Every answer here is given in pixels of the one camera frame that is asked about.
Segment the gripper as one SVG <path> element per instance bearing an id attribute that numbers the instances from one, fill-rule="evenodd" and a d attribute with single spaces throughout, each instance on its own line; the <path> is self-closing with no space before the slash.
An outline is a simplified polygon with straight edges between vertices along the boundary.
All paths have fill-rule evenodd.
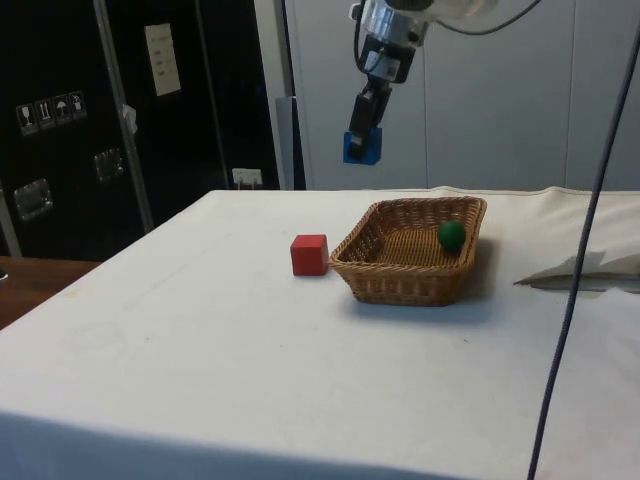
<path id="1" fill-rule="evenodd" d="M 415 52 L 412 46 L 387 43 L 370 34 L 365 37 L 357 66 L 375 78 L 369 78 L 356 96 L 349 124 L 351 150 L 367 148 L 371 130 L 379 127 L 391 96 L 389 83 L 402 84 L 406 81 Z"/>

